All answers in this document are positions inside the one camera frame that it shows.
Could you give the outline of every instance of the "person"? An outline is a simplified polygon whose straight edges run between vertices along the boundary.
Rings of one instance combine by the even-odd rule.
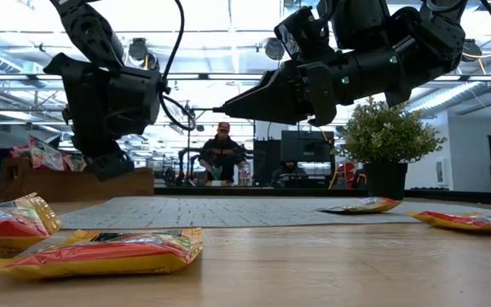
[[[281,175],[284,174],[306,175],[306,171],[304,168],[298,167],[297,161],[283,161],[281,162],[280,168],[272,174],[272,185],[278,184]]]
[[[228,133],[230,124],[221,122],[217,127],[217,134],[204,144],[199,156],[200,165],[208,171],[208,182],[214,180],[234,182],[234,165],[240,170],[246,166],[246,155],[243,148],[233,141]]]

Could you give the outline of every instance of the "green plant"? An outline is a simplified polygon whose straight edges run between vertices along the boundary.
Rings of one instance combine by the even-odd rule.
[[[358,105],[340,136],[345,144],[338,154],[362,163],[413,163],[440,151],[446,137],[422,122],[422,111],[406,110],[406,103],[388,107],[384,101],[367,99]]]

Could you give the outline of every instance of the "gray mat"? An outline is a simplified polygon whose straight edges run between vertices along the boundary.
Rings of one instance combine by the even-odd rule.
[[[386,213],[336,215],[316,209],[356,203],[354,199],[123,197],[61,216],[65,229],[156,229],[262,227],[338,223],[418,223],[410,211],[460,213],[491,210],[437,203],[403,202]]]

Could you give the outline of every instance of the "wall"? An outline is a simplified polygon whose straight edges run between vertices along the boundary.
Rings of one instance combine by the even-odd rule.
[[[426,155],[422,160],[408,165],[407,181],[405,188],[449,188],[453,189],[453,172],[451,164],[451,144],[452,137],[449,135],[448,112],[443,111],[436,114],[434,119],[426,119],[426,124],[432,125],[440,131],[439,137],[446,137],[448,141],[442,144],[440,152]],[[436,162],[442,161],[444,164],[443,176],[445,184],[437,182]]]
[[[490,152],[491,117],[451,117],[453,189],[491,192]]]
[[[27,137],[29,135],[45,140],[54,134],[40,130],[26,130],[25,127],[14,125],[11,126],[10,132],[0,130],[0,148],[11,148],[13,146],[26,145]]]

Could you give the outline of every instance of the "table surface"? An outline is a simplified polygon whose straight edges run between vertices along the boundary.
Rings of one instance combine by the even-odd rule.
[[[51,206],[63,213],[91,205]],[[201,256],[174,275],[0,276],[0,306],[491,306],[491,236],[423,224],[204,229],[204,236]]]

